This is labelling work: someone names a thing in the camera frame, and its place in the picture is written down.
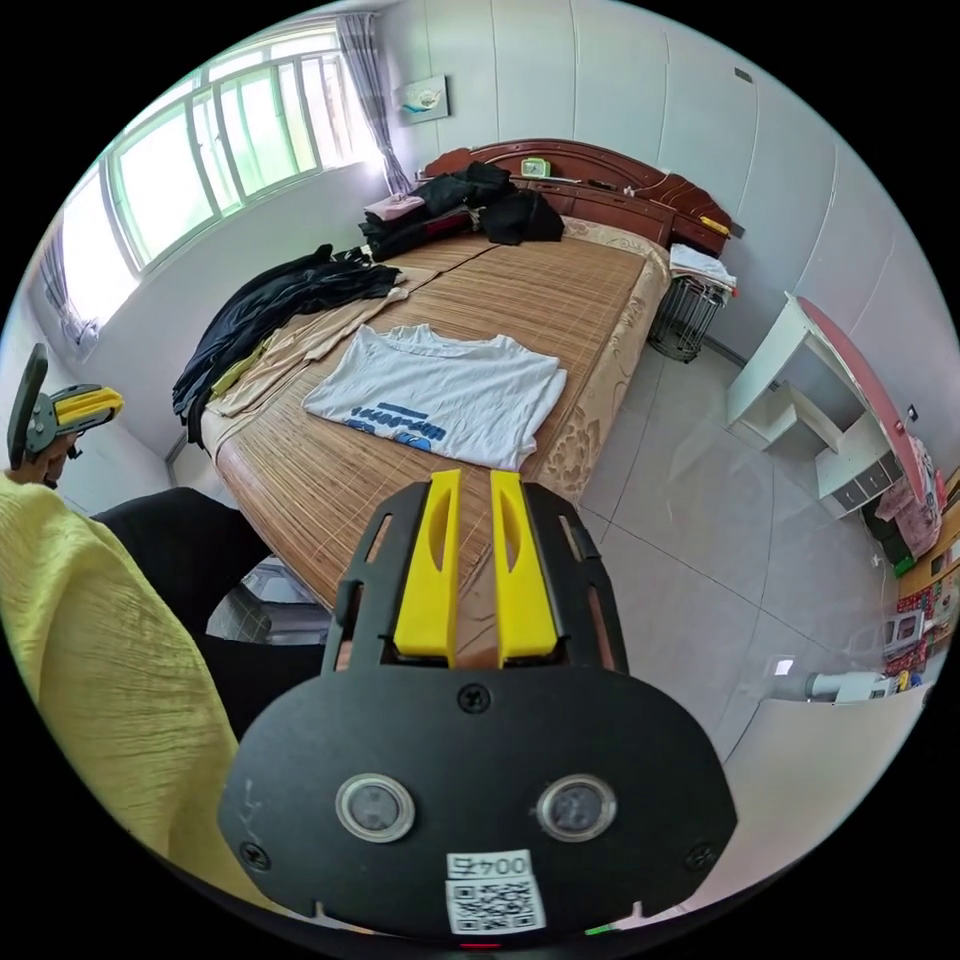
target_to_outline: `hand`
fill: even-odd
[[[31,463],[26,457],[16,469],[7,471],[14,483],[43,483],[44,480],[59,480],[67,462],[67,451],[77,442],[77,434],[68,433],[57,437],[37,459]]]

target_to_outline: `framed picture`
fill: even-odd
[[[428,80],[408,83],[397,91],[397,101],[404,123],[420,123],[449,116],[447,78],[430,77]]]

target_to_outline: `window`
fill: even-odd
[[[63,212],[63,260],[70,300],[88,320],[108,320],[137,286],[113,235],[96,173]]]
[[[151,123],[113,160],[121,221],[144,263],[213,216],[190,146],[184,105]]]
[[[140,277],[266,192],[373,159],[331,22],[235,48],[143,110],[64,210],[71,299],[108,319]]]

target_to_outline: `bed frame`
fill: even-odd
[[[549,161],[550,177],[521,177],[520,163],[526,157]],[[629,230],[663,247],[683,243],[718,257],[727,235],[701,218],[727,230],[732,225],[706,190],[679,174],[662,173],[639,160],[574,140],[510,140],[461,147],[428,164],[421,179],[454,173],[475,160],[506,168],[518,187],[539,190],[563,216]]]

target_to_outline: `wire basket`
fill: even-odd
[[[677,277],[660,302],[650,345],[672,360],[689,363],[700,352],[707,328],[727,302],[725,289],[697,277]]]

